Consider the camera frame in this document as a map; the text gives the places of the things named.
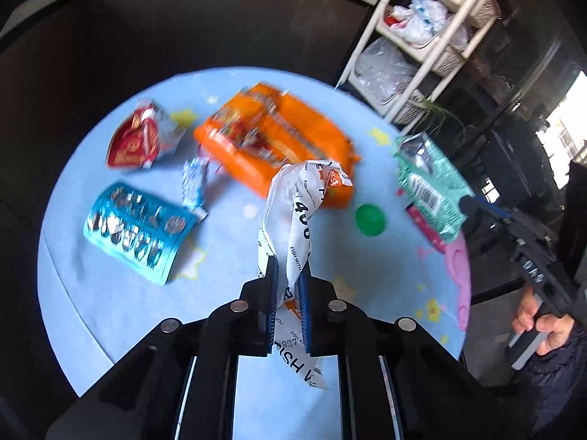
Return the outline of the person's right hand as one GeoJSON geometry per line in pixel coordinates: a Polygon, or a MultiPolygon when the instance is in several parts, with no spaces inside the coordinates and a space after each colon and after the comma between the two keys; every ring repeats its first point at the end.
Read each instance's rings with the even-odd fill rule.
{"type": "Polygon", "coordinates": [[[516,335],[521,335],[532,329],[544,333],[546,338],[537,347],[536,353],[538,356],[545,356],[566,344],[574,328],[575,321],[569,315],[558,318],[553,314],[546,314],[534,320],[538,310],[539,306],[534,296],[534,291],[530,286],[526,286],[523,289],[511,326],[516,335]]]}

